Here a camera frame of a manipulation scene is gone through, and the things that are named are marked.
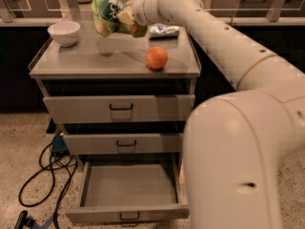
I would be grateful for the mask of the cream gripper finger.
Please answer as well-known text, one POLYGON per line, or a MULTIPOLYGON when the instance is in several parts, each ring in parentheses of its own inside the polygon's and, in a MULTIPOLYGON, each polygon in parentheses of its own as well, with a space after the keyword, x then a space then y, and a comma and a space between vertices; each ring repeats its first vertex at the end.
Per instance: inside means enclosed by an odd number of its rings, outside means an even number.
POLYGON ((116 16, 121 23, 127 24, 126 23, 128 21, 127 8, 120 11, 116 16))

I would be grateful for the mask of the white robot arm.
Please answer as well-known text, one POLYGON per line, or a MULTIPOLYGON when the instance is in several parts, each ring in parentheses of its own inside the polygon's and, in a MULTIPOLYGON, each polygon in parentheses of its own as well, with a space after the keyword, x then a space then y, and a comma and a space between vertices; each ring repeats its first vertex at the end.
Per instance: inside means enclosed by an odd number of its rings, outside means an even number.
POLYGON ((192 229, 282 229, 277 167, 305 145, 303 72, 200 0, 131 0, 122 19, 184 27, 235 89, 202 102, 185 125, 192 229))

